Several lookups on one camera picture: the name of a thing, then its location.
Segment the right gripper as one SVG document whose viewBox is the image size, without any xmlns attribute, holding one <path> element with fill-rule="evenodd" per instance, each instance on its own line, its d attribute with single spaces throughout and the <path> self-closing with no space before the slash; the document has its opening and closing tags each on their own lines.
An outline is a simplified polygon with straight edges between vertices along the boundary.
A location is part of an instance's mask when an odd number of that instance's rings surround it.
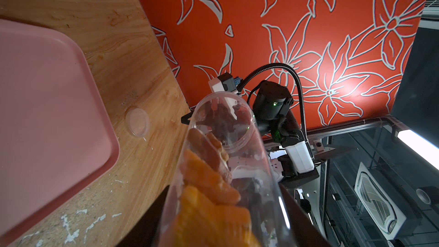
<svg viewBox="0 0 439 247">
<path fill-rule="evenodd" d="M 204 133 L 213 133 L 220 141 L 238 141 L 254 124 L 253 114 L 241 99 L 214 98 L 199 105 L 199 110 L 181 117 L 181 123 L 194 126 Z"/>
</svg>

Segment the clear cookie jar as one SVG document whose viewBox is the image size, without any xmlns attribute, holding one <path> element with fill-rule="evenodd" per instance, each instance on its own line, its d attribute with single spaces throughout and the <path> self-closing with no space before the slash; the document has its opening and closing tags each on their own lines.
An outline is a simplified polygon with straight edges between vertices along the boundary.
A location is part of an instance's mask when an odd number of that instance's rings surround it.
<svg viewBox="0 0 439 247">
<path fill-rule="evenodd" d="M 226 183 L 184 143 L 161 216 L 160 247 L 297 245 L 272 177 Z"/>
</svg>

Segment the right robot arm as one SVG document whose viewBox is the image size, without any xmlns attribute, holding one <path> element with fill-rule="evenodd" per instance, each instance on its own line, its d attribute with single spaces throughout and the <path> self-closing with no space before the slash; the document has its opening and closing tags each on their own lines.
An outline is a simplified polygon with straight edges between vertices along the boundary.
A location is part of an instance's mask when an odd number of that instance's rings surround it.
<svg viewBox="0 0 439 247">
<path fill-rule="evenodd" d="M 226 183 L 272 177 L 298 188 L 319 177 L 306 130 L 290 110 L 293 97 L 277 83 L 262 81 L 254 103 L 237 87 L 211 80 L 212 93 L 184 116 L 189 125 L 184 147 Z"/>
</svg>

